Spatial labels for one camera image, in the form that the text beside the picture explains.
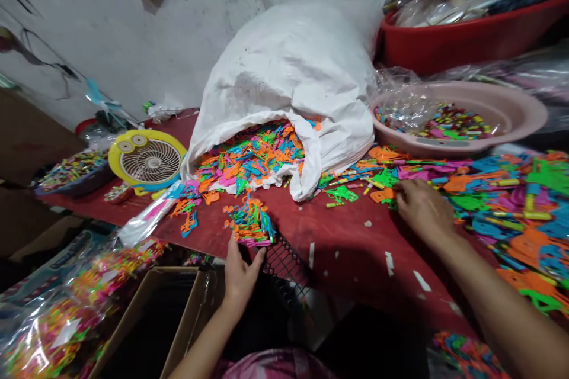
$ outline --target yellow fan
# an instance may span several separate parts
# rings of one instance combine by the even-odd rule
[[[117,137],[108,151],[114,174],[135,189],[136,195],[154,192],[156,199],[180,178],[187,151],[167,133],[158,130],[129,130]]]

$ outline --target right hand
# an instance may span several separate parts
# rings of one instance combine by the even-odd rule
[[[235,234],[231,234],[225,261],[225,297],[222,305],[239,318],[245,312],[247,303],[255,289],[257,277],[265,260],[266,248],[257,252],[251,265],[248,265],[239,252]]]
[[[394,187],[401,217],[431,249],[456,239],[454,209],[422,179],[399,181]]]

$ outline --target cardboard box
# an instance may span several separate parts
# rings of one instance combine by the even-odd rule
[[[28,255],[59,246],[65,238],[67,230],[69,228],[82,227],[84,221],[83,218],[75,215],[63,216],[59,221],[41,233],[35,240],[10,256],[10,261],[22,262],[22,259]]]
[[[0,89],[0,178],[28,186],[42,166],[59,163],[85,143],[16,90]]]
[[[198,268],[183,266],[161,266],[148,271],[117,329],[111,336],[103,355],[95,364],[89,379],[97,378],[101,374],[123,339],[142,318],[144,305],[150,299],[154,289],[158,288],[165,275],[178,272],[197,272],[197,276],[178,330],[170,346],[160,379],[166,379],[170,376],[221,304],[224,280],[223,273],[220,271],[203,272],[199,271]]]
[[[0,257],[16,253],[60,218],[28,191],[0,187]]]

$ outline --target woven plastic bag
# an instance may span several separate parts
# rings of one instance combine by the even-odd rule
[[[371,57],[381,18],[379,5],[295,0],[246,24],[212,69],[182,179],[191,177],[194,161],[214,145],[283,118],[305,149],[302,175],[281,168],[263,187],[292,174],[290,193],[301,201],[323,170],[342,171],[361,158],[373,142]],[[318,117],[320,131],[303,117]]]

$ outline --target cartoon face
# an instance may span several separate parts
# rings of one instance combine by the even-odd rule
[[[135,147],[140,147],[140,146],[146,145],[147,141],[148,141],[148,139],[146,139],[145,136],[142,136],[139,133],[135,133],[128,140],[125,140],[123,138],[123,140],[119,141],[119,138],[117,138],[117,146],[119,147],[119,150],[121,152],[128,154],[128,153],[132,153],[135,150]]]

